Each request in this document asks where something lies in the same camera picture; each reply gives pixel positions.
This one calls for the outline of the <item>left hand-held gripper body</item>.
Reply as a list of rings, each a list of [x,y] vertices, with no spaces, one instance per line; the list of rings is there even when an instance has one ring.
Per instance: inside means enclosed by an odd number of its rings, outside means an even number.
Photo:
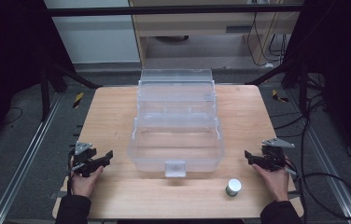
[[[72,171],[91,171],[93,167],[93,157],[97,154],[95,148],[90,143],[76,142],[75,148],[71,151]]]

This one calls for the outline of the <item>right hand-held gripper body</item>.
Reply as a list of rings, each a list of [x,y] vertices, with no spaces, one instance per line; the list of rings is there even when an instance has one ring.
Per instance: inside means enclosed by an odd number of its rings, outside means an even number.
[[[283,149],[295,147],[294,144],[280,138],[263,140],[262,144],[262,155],[267,162],[265,169],[270,170],[271,172],[277,171],[278,169],[286,166],[286,159]]]

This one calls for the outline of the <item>person's left hand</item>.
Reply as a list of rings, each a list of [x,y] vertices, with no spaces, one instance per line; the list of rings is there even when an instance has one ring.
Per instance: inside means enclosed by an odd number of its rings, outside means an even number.
[[[71,176],[71,192],[73,195],[84,196],[90,198],[95,188],[96,182],[103,172],[104,167],[100,166],[96,171],[91,173],[89,177],[83,177],[79,174]]]

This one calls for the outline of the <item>person's right hand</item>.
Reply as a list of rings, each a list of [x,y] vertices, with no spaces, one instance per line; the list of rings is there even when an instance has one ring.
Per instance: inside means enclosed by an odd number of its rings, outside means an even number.
[[[271,192],[272,196],[277,202],[284,202],[288,200],[289,174],[284,169],[270,172],[264,170],[257,164],[253,164],[252,167],[264,179],[268,190]]]

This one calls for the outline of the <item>small can with white lid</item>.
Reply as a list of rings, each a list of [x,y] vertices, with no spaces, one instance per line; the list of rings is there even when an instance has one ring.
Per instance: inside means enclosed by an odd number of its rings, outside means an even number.
[[[225,188],[225,192],[230,197],[235,197],[242,189],[242,183],[236,178],[232,178],[228,181],[228,185]]]

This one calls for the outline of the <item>black and yellow striped tape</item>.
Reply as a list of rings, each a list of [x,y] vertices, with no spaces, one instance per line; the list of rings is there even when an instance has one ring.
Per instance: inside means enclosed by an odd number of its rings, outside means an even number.
[[[75,98],[75,101],[73,102],[72,108],[78,108],[82,98],[83,98],[84,92],[79,92]]]
[[[272,90],[272,97],[273,97],[273,99],[275,99],[276,101],[279,101],[279,102],[283,102],[283,103],[288,102],[288,98],[287,97],[280,97],[278,95],[277,90]]]

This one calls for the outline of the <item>black metal stand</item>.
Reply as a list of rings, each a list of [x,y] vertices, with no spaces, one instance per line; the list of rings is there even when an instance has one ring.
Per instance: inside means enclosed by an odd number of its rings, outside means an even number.
[[[82,84],[90,89],[98,89],[100,85],[90,82],[89,80],[79,76],[76,72],[64,68],[56,63],[43,63],[40,66],[40,87],[41,87],[41,102],[42,102],[42,121],[49,117],[50,100],[49,100],[49,85],[56,92],[65,92],[67,85],[63,80],[63,76],[70,77],[74,81]]]
[[[246,83],[246,85],[259,86],[265,80],[270,79],[278,74],[284,74],[281,85],[285,89],[293,87],[299,83],[299,109],[304,115],[307,115],[307,74],[308,65],[301,54],[289,56],[282,64],[267,72],[261,77]]]

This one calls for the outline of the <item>clear plastic storage box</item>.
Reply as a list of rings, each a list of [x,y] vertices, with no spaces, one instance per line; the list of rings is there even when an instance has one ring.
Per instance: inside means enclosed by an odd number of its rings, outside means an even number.
[[[138,81],[128,156],[141,172],[209,173],[224,157],[209,69],[145,69]]]

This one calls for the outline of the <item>white cabinet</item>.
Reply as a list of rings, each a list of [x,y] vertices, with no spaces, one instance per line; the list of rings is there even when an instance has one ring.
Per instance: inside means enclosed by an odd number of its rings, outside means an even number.
[[[49,9],[128,7],[128,0],[44,0]],[[122,16],[54,17],[74,64],[139,63],[132,18]]]

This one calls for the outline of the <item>light wooden cabinet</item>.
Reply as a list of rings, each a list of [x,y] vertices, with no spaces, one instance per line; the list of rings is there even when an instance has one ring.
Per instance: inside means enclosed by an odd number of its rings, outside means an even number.
[[[300,4],[303,0],[128,0],[132,7],[205,6],[250,4]],[[133,26],[139,56],[147,61],[147,43],[154,36],[241,34],[254,63],[269,61],[269,46],[274,35],[290,35],[299,18],[293,12],[247,12],[213,14],[134,15]]]

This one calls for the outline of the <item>black horizontal bar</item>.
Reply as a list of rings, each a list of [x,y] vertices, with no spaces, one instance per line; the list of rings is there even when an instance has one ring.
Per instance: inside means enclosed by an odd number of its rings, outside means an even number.
[[[207,6],[155,6],[155,7],[90,7],[50,8],[41,14],[51,17],[73,16],[120,16],[120,15],[164,15],[164,14],[205,14],[205,13],[247,13],[247,12],[293,12],[302,11],[303,4],[269,5],[207,5]]]

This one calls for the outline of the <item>aluminium floor rail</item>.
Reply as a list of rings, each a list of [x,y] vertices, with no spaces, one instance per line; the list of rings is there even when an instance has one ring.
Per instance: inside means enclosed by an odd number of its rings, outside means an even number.
[[[39,126],[32,138],[28,148],[26,149],[20,164],[18,165],[14,175],[12,176],[7,188],[0,200],[0,224],[3,224],[7,217],[7,213],[13,204],[21,185],[26,177],[37,151],[39,150],[43,139],[49,129],[50,124],[53,121],[54,116],[59,108],[59,103],[63,96],[59,93],[55,93],[52,102],[49,105],[49,113],[47,117],[39,123]]]
[[[299,109],[299,101],[297,96],[293,91],[287,91],[288,99],[291,101],[292,105],[295,107],[295,110],[298,114],[305,119],[302,122],[302,142],[301,142],[301,172],[302,172],[302,185],[305,188],[306,194],[312,198],[319,206],[321,206],[325,211],[329,212],[333,216],[346,220],[351,224],[351,185],[345,180],[341,179],[338,175],[337,170],[332,164],[328,154],[324,151],[321,142],[319,141],[316,131],[310,125],[310,108],[307,106],[307,115],[304,115]],[[306,174],[304,172],[304,140],[308,139],[311,143],[312,150],[316,154],[316,158],[320,164],[322,172],[315,172]],[[323,176],[327,179],[327,182],[330,185],[333,195],[335,196],[338,204],[341,207],[342,213],[337,214],[336,212],[330,210],[325,204],[323,204],[309,189],[307,179],[309,177]]]

